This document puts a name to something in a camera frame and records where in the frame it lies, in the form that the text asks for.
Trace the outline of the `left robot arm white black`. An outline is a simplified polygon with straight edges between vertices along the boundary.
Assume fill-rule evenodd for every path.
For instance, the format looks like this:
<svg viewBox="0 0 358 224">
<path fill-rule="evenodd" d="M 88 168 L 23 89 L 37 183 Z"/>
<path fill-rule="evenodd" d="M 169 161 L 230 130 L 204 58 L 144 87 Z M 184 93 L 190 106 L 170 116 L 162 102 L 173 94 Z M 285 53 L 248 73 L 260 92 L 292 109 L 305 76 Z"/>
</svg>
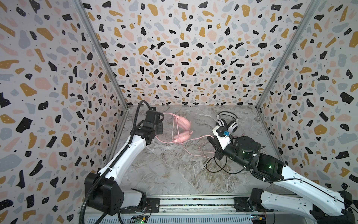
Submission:
<svg viewBox="0 0 358 224">
<path fill-rule="evenodd" d="M 137 189 L 121 189 L 120 184 L 128 168 L 139 153 L 163 133 L 163 123 L 140 122 L 114 158 L 96 174 L 89 173 L 84 181 L 85 198 L 80 209 L 80 220 L 84 220 L 88 207 L 116 215 L 121 209 L 142 211 L 146 207 L 146 193 Z"/>
</svg>

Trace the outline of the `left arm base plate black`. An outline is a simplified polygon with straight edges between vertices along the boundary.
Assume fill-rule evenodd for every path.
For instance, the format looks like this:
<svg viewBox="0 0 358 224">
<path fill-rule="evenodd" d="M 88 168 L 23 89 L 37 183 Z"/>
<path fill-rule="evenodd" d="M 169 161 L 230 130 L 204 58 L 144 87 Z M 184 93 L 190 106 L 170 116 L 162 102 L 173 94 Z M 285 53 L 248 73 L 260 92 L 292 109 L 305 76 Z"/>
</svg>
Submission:
<svg viewBox="0 0 358 224">
<path fill-rule="evenodd" d="M 150 197 L 142 200 L 138 206 L 129 206 L 120 210 L 121 214 L 156 214 L 159 213 L 160 198 Z"/>
</svg>

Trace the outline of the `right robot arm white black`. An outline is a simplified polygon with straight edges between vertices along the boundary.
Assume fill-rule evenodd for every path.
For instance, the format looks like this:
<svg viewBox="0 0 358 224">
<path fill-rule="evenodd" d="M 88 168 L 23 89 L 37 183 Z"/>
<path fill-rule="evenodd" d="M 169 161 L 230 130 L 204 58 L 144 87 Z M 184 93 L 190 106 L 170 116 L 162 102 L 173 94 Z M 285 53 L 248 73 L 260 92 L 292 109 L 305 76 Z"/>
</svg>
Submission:
<svg viewBox="0 0 358 224">
<path fill-rule="evenodd" d="M 239 164 L 256 179 L 275 184 L 295 197 L 274 194 L 253 188 L 246 201 L 240 199 L 240 212 L 285 211 L 308 218 L 318 224 L 354 224 L 358 213 L 353 207 L 351 193 L 333 191 L 292 170 L 283 161 L 261 153 L 263 147 L 248 136 L 208 137 L 214 148 L 213 159 L 223 157 Z"/>
</svg>

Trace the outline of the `pink headphones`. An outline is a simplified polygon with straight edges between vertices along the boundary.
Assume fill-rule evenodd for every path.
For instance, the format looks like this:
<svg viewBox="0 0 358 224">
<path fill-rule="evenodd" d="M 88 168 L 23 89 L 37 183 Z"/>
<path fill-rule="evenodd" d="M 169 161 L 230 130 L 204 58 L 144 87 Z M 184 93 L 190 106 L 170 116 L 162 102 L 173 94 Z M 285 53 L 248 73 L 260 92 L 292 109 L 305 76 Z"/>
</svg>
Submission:
<svg viewBox="0 0 358 224">
<path fill-rule="evenodd" d="M 193 133 L 191 130 L 191 122 L 173 113 L 164 113 L 164 115 L 173 116 L 173 127 L 176 127 L 178 132 L 177 135 L 172 136 L 172 141 L 169 143 L 182 144 L 188 141 Z"/>
</svg>

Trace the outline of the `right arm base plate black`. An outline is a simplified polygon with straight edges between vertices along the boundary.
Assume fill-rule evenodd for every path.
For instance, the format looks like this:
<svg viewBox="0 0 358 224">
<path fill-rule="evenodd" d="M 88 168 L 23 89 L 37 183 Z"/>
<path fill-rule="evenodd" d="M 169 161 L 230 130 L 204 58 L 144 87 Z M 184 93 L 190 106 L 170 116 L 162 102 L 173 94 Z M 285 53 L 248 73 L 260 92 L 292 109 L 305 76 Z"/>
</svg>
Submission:
<svg viewBox="0 0 358 224">
<path fill-rule="evenodd" d="M 251 212 L 249 197 L 234 197 L 233 200 L 236 212 Z"/>
</svg>

